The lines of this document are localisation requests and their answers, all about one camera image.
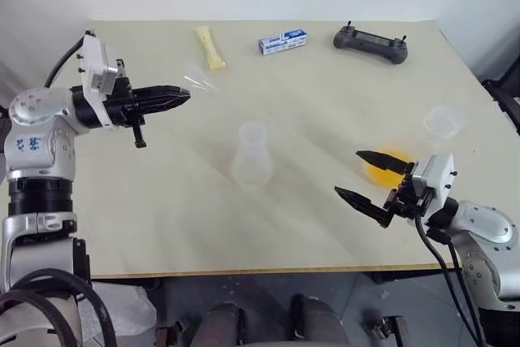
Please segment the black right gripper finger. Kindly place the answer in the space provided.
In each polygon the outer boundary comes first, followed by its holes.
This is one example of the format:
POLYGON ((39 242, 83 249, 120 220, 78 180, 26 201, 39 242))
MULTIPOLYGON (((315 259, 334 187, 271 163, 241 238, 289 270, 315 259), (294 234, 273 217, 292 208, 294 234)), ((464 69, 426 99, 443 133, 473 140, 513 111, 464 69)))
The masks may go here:
POLYGON ((355 193, 354 191, 343 189, 338 186, 335 186, 334 190, 340 196, 340 198, 347 202, 352 208, 372 218, 382 228, 388 227, 388 212, 385 209, 374 205, 369 198, 364 197, 359 193, 355 193))
POLYGON ((359 150, 356 155, 362 158, 371 166, 377 167, 383 171, 391 171, 396 174, 406 174, 412 171, 415 163, 407 162, 396 158, 390 154, 380 153, 371 150, 359 150))

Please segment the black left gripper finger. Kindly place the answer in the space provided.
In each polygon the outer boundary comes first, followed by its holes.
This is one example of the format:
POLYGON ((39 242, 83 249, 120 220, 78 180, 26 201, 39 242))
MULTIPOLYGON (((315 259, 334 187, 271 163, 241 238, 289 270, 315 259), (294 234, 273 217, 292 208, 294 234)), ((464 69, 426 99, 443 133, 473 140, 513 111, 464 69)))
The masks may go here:
POLYGON ((150 115, 172 110, 185 104, 190 97, 155 97, 139 98, 137 100, 137 112, 140 115, 150 115))
POLYGON ((174 85, 155 85, 134 89, 133 94, 138 102, 186 102, 191 98, 191 93, 174 85))

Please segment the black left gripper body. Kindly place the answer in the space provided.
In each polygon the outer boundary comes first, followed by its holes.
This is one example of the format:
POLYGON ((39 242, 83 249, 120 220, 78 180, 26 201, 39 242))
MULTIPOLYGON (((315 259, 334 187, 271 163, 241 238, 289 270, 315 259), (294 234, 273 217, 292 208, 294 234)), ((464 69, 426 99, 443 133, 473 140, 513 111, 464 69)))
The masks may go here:
POLYGON ((112 94, 108 96, 104 106, 113 125, 132 129, 138 149, 147 146, 141 131, 141 126, 145 124, 141 95, 137 89, 132 88, 127 77, 115 81, 112 94))

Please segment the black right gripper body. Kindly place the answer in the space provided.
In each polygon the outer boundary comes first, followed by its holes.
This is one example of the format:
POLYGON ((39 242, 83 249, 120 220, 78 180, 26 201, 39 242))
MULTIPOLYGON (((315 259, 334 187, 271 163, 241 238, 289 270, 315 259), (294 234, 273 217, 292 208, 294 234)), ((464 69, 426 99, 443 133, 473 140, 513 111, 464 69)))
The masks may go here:
POLYGON ((425 181, 414 177, 418 163, 410 163, 397 189, 393 189, 383 204, 383 220, 380 226, 387 228, 394 215, 415 220, 425 216, 431 203, 431 189, 425 181))

